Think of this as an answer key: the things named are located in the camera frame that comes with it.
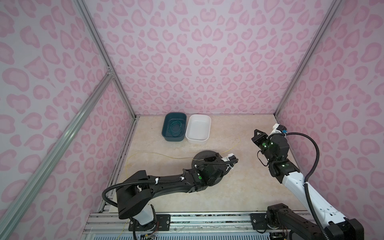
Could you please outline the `white plastic tray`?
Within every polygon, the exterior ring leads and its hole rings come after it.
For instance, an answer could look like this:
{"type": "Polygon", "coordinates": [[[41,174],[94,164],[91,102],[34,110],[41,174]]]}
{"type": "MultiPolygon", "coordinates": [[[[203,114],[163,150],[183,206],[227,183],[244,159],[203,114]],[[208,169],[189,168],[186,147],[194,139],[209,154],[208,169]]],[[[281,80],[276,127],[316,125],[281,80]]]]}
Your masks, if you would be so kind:
{"type": "Polygon", "coordinates": [[[194,114],[188,121],[186,138],[190,144],[204,145],[208,142],[211,130],[211,117],[194,114]]]}

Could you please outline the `dark grey cable spool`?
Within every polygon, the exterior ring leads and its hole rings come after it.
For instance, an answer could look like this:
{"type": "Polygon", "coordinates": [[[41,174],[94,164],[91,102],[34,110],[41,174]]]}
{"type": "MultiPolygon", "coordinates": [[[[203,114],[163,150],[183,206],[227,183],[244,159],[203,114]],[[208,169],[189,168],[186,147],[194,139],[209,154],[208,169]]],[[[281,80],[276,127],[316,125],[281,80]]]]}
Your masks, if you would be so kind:
{"type": "Polygon", "coordinates": [[[209,186],[218,184],[227,174],[227,165],[222,156],[214,151],[202,151],[195,155],[192,167],[198,170],[201,179],[209,186]]]}

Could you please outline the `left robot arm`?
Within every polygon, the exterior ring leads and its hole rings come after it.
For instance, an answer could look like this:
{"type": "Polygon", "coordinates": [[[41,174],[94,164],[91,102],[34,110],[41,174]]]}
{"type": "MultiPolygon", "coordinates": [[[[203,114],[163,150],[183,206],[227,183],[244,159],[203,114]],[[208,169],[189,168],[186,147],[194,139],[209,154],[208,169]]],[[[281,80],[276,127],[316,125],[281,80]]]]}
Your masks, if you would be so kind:
{"type": "Polygon", "coordinates": [[[119,219],[137,216],[154,198],[175,194],[200,192],[218,184],[238,162],[234,154],[222,158],[216,153],[197,160],[191,169],[180,175],[157,177],[138,171],[120,184],[114,185],[119,219]]]}

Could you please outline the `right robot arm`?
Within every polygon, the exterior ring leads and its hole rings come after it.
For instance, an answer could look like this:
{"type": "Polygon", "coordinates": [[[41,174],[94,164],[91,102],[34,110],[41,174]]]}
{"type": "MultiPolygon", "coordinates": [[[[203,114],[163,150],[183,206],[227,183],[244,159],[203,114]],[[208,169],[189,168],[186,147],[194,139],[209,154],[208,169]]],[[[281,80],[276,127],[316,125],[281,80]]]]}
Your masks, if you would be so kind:
{"type": "Polygon", "coordinates": [[[255,130],[252,141],[266,157],[268,162],[265,166],[271,176],[295,195],[314,220],[305,219],[285,204],[275,204],[267,208],[263,223],[265,229],[287,229],[291,235],[296,234],[304,240],[364,239],[363,225],[357,219],[349,219],[335,209],[309,183],[310,176],[318,166],[320,150],[310,136],[302,133],[297,135],[308,139],[315,147],[315,162],[306,175],[288,158],[290,145],[287,137],[290,133],[284,126],[275,125],[270,135],[255,130]]]}

